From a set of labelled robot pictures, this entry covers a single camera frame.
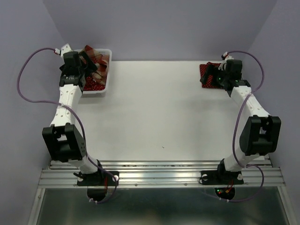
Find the red polka dot skirt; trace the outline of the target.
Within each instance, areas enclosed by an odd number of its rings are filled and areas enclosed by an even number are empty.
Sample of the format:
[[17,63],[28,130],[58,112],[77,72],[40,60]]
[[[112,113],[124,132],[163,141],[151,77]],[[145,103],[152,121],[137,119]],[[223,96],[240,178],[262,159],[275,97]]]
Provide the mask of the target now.
[[226,72],[220,68],[221,63],[208,62],[200,64],[200,83],[202,88],[224,89]]
[[93,62],[97,66],[97,71],[86,78],[84,91],[101,91],[106,87],[109,69],[108,61],[93,59]]

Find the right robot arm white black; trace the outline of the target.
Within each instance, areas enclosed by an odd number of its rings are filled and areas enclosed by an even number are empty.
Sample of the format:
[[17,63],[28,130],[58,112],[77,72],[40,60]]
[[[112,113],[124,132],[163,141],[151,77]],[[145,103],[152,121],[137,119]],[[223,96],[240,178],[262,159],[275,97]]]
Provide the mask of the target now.
[[240,107],[238,117],[246,123],[233,144],[233,153],[222,159],[216,170],[201,171],[199,182],[203,185],[241,185],[244,183],[241,170],[260,156],[273,153],[278,144],[281,119],[270,115],[258,102],[247,80],[242,79],[242,61],[228,59],[220,64],[207,63],[201,69],[203,87],[224,89]]

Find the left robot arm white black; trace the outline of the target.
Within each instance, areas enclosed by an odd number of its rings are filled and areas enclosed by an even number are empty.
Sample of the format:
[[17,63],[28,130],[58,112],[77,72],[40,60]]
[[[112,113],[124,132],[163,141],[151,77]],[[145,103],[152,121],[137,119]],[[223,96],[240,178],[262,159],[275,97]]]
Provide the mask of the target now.
[[66,45],[60,55],[64,64],[60,67],[60,98],[55,116],[42,136],[53,161],[69,163],[79,169],[75,174],[80,182],[91,181],[98,185],[104,181],[104,173],[98,160],[87,153],[85,134],[79,131],[76,110],[86,84],[86,78],[97,66],[85,52],[73,51]]

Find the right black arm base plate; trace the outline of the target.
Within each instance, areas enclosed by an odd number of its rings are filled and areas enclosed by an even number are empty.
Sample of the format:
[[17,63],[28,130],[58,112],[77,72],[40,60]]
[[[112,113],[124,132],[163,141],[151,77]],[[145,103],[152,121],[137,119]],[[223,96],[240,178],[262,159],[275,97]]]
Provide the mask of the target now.
[[217,170],[202,170],[200,171],[199,182],[203,185],[228,185],[233,183],[234,185],[244,184],[244,180],[241,172],[218,172]]

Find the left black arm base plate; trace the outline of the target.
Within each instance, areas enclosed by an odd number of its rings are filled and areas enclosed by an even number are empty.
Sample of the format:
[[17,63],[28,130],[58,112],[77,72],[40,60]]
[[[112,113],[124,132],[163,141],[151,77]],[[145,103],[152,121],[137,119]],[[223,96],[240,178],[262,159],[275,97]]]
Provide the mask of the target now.
[[114,186],[115,181],[112,176],[118,176],[118,171],[95,172],[91,174],[73,173],[77,177],[77,186],[96,187],[96,186]]

